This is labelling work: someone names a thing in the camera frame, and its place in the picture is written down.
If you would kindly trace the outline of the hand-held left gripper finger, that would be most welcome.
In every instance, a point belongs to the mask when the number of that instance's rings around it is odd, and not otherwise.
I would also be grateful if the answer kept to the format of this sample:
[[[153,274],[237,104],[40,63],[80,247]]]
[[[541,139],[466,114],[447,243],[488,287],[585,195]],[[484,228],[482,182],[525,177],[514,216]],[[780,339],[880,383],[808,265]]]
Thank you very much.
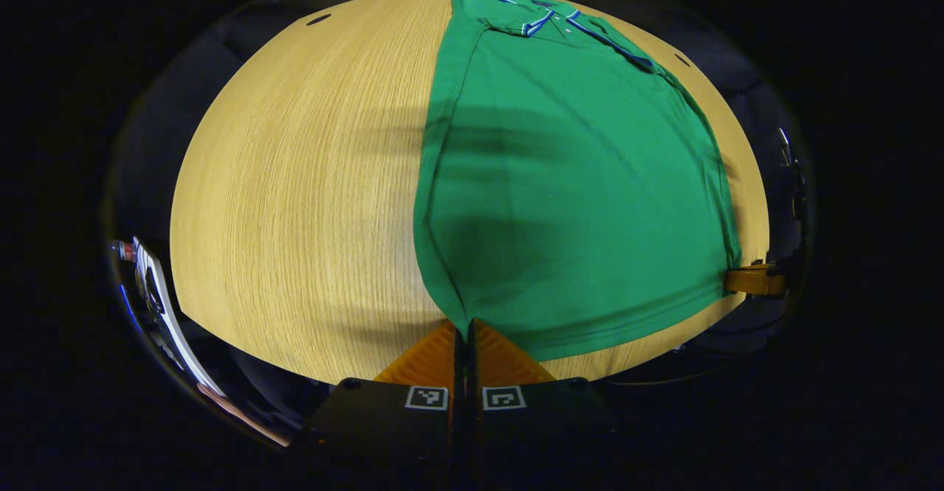
[[[468,387],[476,487],[613,487],[622,427],[585,377],[554,377],[495,327],[474,319]]]
[[[304,488],[449,488],[465,445],[461,333],[448,321],[373,379],[346,377],[294,438]]]

